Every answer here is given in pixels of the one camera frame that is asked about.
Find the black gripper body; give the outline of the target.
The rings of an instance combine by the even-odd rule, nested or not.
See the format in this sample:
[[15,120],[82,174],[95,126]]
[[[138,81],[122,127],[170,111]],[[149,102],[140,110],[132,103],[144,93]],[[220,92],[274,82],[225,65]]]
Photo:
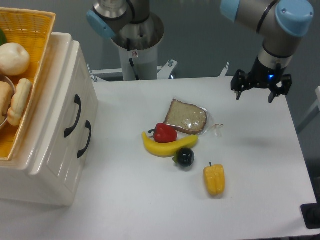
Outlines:
[[234,92],[256,89],[268,89],[276,96],[287,95],[292,86],[292,76],[284,74],[286,66],[282,58],[271,57],[262,60],[258,57],[249,73],[239,69],[233,76],[230,89]]

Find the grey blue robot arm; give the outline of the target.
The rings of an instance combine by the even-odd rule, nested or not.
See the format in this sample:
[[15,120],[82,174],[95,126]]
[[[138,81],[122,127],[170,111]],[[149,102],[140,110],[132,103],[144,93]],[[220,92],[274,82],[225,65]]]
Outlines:
[[[220,12],[264,37],[262,49],[249,73],[238,70],[230,88],[238,97],[244,91],[268,89],[272,102],[287,95],[292,77],[285,74],[307,34],[314,9],[307,0],[223,0]],[[111,39],[119,50],[123,79],[158,78],[158,45],[164,37],[162,20],[147,0],[98,0],[86,14],[91,28]]]

